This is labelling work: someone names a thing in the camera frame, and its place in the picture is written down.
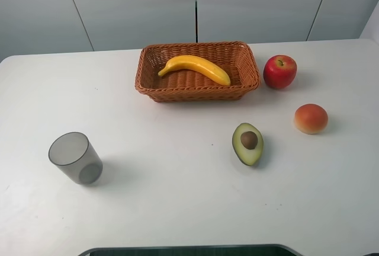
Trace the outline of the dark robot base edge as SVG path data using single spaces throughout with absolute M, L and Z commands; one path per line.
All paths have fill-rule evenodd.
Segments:
M 192 247 L 93 248 L 81 255 L 300 255 L 282 245 L 219 245 Z

